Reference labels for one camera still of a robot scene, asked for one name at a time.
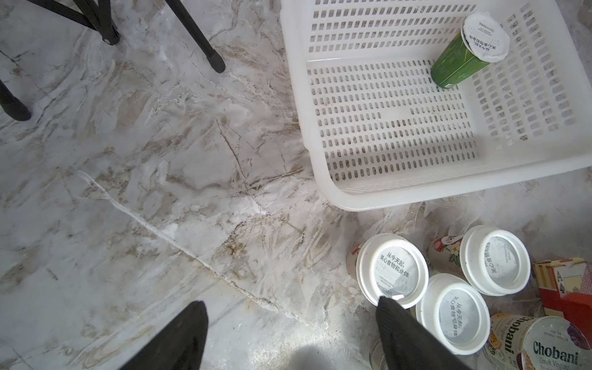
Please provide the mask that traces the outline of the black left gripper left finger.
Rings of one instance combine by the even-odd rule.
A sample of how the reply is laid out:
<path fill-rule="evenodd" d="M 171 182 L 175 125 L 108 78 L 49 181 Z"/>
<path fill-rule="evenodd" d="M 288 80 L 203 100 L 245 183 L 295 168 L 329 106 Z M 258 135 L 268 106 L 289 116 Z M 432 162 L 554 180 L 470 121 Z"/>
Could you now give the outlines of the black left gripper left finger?
<path fill-rule="evenodd" d="M 191 302 L 122 368 L 198 370 L 207 334 L 206 305 Z"/>

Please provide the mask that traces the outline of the green yogurt cup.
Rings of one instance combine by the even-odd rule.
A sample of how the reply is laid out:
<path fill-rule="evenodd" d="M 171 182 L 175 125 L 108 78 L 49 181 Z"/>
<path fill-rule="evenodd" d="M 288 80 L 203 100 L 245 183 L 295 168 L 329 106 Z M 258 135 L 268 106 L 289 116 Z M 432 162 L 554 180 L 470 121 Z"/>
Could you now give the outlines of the green yogurt cup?
<path fill-rule="evenodd" d="M 510 51 L 510 37 L 487 12 L 467 16 L 456 37 L 431 69 L 437 86 L 449 89 L 493 63 Z"/>

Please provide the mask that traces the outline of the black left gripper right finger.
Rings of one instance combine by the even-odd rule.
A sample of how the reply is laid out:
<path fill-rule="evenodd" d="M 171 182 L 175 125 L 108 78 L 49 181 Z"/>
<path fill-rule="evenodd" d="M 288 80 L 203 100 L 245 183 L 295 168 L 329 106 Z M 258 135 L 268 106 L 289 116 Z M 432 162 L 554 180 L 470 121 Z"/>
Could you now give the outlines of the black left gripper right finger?
<path fill-rule="evenodd" d="M 388 369 L 467 369 L 397 301 L 381 297 L 376 321 Z"/>

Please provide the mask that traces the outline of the Chobani yogurt cup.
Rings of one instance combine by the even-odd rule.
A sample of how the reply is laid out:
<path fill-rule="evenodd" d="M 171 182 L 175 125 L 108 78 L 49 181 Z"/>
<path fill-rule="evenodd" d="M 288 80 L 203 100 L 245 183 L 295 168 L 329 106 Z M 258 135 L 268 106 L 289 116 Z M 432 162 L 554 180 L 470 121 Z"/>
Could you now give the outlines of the Chobani yogurt cup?
<path fill-rule="evenodd" d="M 496 369 L 591 368 L 591 346 L 584 334 L 556 316 L 495 314 L 481 354 Z"/>

